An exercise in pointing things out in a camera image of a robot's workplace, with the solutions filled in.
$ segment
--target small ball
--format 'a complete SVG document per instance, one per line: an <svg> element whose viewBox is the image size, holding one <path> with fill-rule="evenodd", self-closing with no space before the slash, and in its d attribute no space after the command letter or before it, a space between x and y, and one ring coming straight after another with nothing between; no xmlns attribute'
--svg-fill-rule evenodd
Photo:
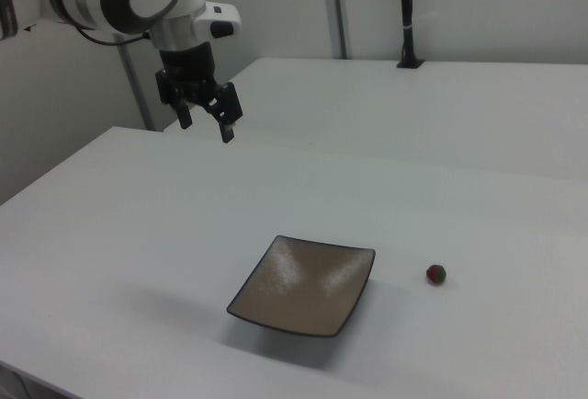
<svg viewBox="0 0 588 399"><path fill-rule="evenodd" d="M443 266L439 266L438 264L434 264L426 271L426 277L436 285L443 284L447 273L445 272L445 268Z"/></svg>

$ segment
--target white wall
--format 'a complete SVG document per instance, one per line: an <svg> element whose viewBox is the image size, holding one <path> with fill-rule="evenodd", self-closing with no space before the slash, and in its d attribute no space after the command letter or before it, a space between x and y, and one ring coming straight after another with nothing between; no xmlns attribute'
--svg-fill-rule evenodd
<svg viewBox="0 0 588 399"><path fill-rule="evenodd" d="M400 0L345 0L352 56L398 59ZM588 0L414 0L417 54L435 61L588 63Z"/></svg>
<svg viewBox="0 0 588 399"><path fill-rule="evenodd" d="M50 23L0 42L0 203L112 126L143 127L116 50Z"/></svg>

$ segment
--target brown dish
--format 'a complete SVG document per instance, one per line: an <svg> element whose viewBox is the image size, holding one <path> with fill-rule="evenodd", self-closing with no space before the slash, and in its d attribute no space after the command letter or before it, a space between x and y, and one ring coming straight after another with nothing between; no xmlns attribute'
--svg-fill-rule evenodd
<svg viewBox="0 0 588 399"><path fill-rule="evenodd" d="M337 336L361 297L376 252L277 236L227 312L263 327Z"/></svg>

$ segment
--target white table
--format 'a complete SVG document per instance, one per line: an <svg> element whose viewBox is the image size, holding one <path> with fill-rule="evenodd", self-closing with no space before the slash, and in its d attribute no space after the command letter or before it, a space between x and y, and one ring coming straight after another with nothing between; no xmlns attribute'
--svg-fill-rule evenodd
<svg viewBox="0 0 588 399"><path fill-rule="evenodd" d="M0 207L0 359L85 398L585 397L588 181L262 146L247 121L229 145L111 130ZM338 338L225 313L277 234L377 250Z"/></svg>
<svg viewBox="0 0 588 399"><path fill-rule="evenodd" d="M234 83L234 143L588 179L588 66L261 59Z"/></svg>

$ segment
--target black pole mount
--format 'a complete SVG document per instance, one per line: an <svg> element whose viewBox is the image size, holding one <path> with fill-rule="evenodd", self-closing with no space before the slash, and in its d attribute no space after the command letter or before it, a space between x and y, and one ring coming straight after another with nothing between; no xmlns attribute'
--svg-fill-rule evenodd
<svg viewBox="0 0 588 399"><path fill-rule="evenodd" d="M401 62L398 68L415 70L423 64L414 54L413 38L413 0L402 1L402 25L404 27L404 44L402 45Z"/></svg>

